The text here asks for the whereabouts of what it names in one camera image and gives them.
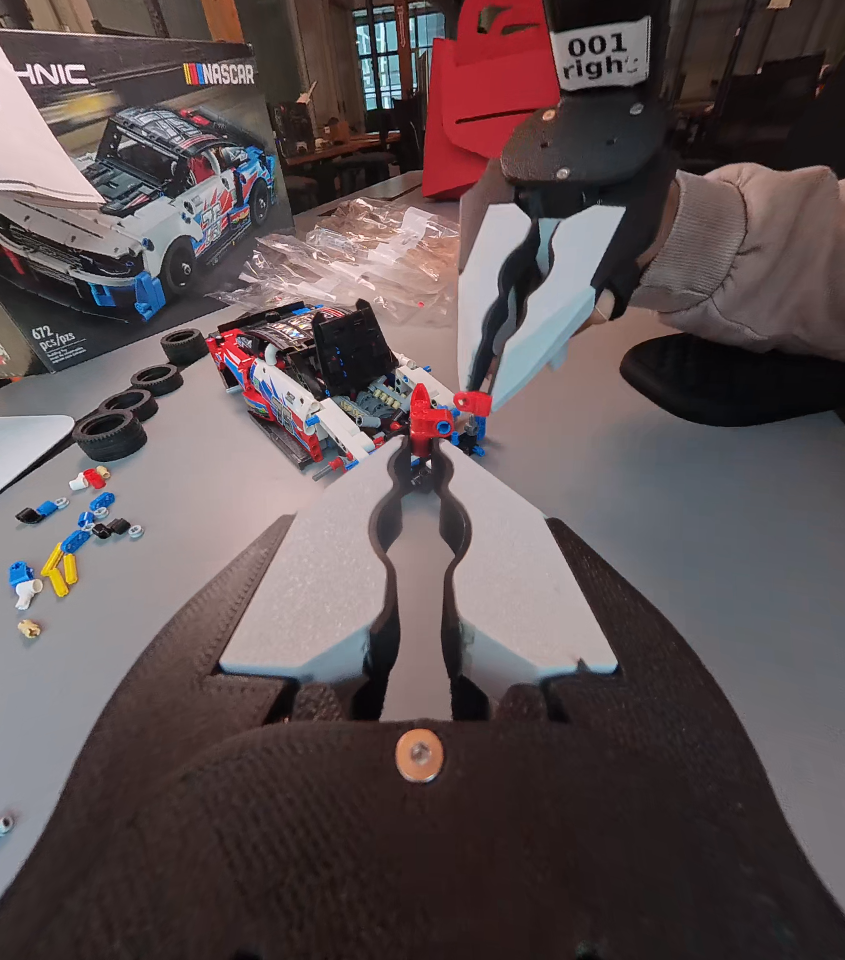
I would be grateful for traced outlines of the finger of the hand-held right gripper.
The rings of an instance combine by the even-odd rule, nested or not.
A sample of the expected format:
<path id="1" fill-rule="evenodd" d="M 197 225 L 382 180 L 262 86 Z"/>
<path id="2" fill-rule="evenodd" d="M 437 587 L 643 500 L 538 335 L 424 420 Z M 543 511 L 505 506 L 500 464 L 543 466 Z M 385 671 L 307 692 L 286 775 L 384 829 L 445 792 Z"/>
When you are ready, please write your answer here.
<path id="1" fill-rule="evenodd" d="M 626 212 L 596 205 L 553 221 L 549 269 L 525 299 L 521 321 L 504 342 L 490 388 L 492 413 L 501 410 L 536 375 L 564 356 L 576 330 L 593 313 L 594 277 Z"/>
<path id="2" fill-rule="evenodd" d="M 540 223 L 513 203 L 487 208 L 460 270 L 457 296 L 457 369 L 467 391 L 511 397 L 520 390 L 516 346 L 529 296 L 542 282 Z"/>

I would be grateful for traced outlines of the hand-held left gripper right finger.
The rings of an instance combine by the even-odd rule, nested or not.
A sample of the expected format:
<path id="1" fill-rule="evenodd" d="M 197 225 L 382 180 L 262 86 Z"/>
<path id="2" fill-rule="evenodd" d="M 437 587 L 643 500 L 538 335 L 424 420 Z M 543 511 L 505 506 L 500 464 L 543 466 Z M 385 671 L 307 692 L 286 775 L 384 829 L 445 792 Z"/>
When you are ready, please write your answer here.
<path id="1" fill-rule="evenodd" d="M 430 459 L 452 552 L 440 640 L 454 719 L 487 719 L 514 686 L 608 677 L 616 654 L 547 517 L 445 441 Z"/>

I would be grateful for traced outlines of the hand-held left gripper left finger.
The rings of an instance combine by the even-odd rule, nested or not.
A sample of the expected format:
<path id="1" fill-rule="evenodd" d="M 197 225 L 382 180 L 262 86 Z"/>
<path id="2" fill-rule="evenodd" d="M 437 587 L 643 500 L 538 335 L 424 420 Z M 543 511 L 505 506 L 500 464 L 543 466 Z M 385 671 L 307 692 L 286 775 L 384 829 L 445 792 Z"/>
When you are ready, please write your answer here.
<path id="1" fill-rule="evenodd" d="M 381 717 L 400 650 L 396 571 L 408 438 L 386 442 L 295 514 L 220 658 L 229 675 L 353 693 L 355 719 Z"/>

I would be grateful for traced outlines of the toy brick race car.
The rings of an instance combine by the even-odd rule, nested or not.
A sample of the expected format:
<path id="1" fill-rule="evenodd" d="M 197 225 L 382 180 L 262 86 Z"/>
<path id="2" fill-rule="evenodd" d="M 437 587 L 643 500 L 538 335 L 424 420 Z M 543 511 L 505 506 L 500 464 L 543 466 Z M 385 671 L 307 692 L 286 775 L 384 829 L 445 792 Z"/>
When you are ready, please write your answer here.
<path id="1" fill-rule="evenodd" d="M 349 472 L 392 438 L 409 432 L 411 396 L 425 384 L 433 408 L 452 411 L 450 441 L 483 457 L 486 419 L 461 413 L 429 366 L 392 350 L 372 306 L 301 301 L 219 326 L 206 339 L 228 392 L 299 469 L 313 479 Z"/>

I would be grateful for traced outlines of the person's right forearm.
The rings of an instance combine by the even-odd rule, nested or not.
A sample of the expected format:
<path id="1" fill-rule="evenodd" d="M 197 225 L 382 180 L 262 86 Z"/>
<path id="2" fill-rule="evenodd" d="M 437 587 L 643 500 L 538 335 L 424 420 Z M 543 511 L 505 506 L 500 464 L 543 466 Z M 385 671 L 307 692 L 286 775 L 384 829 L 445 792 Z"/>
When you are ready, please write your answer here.
<path id="1" fill-rule="evenodd" d="M 631 304 L 755 353 L 845 362 L 845 178 L 753 163 L 674 176 Z"/>

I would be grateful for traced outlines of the pile of clear plastic bags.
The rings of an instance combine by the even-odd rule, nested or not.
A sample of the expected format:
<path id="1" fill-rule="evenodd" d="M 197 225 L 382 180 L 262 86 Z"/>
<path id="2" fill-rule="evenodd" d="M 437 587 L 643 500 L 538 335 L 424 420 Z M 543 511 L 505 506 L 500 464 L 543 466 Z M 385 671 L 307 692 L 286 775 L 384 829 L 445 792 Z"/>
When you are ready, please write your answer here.
<path id="1" fill-rule="evenodd" d="M 258 312 L 304 302 L 351 307 L 366 301 L 377 318 L 446 327 L 457 285 L 456 223 L 400 200 L 344 200 L 302 236 L 255 239 L 236 279 L 214 300 Z"/>

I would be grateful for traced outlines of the red folded cardboard box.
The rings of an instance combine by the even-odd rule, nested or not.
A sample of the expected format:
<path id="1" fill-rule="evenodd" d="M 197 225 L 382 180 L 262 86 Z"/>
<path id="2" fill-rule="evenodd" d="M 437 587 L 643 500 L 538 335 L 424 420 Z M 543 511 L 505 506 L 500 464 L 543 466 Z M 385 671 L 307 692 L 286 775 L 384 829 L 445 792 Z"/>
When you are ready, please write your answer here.
<path id="1" fill-rule="evenodd" d="M 433 43 L 421 193 L 459 198 L 515 128 L 557 106 L 542 1 L 465 1 L 454 39 Z"/>

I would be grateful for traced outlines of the paned window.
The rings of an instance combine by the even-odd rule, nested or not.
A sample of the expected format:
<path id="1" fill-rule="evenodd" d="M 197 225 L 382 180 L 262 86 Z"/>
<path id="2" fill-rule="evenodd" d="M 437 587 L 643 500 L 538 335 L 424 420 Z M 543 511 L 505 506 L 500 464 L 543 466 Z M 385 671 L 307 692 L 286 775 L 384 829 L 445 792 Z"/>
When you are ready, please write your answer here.
<path id="1" fill-rule="evenodd" d="M 400 55 L 401 26 L 394 3 L 357 2 L 351 13 L 357 58 L 357 79 L 367 112 L 391 110 L 404 97 L 403 59 L 408 60 L 412 94 L 429 78 L 429 58 L 436 40 L 446 37 L 446 17 L 431 2 L 407 3 L 408 54 Z"/>

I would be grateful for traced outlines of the scattered small loose bricks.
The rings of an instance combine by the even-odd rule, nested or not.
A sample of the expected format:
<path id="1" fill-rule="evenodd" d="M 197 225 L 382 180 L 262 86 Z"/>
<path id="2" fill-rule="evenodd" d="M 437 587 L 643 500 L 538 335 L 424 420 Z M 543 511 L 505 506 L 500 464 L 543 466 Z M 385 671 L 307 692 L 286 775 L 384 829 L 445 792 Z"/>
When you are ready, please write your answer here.
<path id="1" fill-rule="evenodd" d="M 52 547 L 39 569 L 25 559 L 8 566 L 8 585 L 15 595 L 14 608 L 21 618 L 16 624 L 21 637 L 31 642 L 40 637 L 42 626 L 29 616 L 33 602 L 42 595 L 54 595 L 57 599 L 69 596 L 79 582 L 78 552 L 89 543 L 140 540 L 145 527 L 118 516 L 115 511 L 117 497 L 110 489 L 112 472 L 104 465 L 80 471 L 70 482 L 72 495 L 93 493 L 84 509 L 71 518 L 72 530 Z"/>

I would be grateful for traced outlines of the race car set box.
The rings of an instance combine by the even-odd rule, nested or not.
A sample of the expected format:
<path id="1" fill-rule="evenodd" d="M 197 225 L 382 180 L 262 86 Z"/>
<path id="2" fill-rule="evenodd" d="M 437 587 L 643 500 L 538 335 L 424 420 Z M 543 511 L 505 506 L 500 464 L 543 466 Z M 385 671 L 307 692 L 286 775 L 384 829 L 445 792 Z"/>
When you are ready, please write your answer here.
<path id="1" fill-rule="evenodd" d="M 0 29 L 100 210 L 0 195 L 0 379 L 56 373 L 219 308 L 293 215 L 253 47 Z"/>

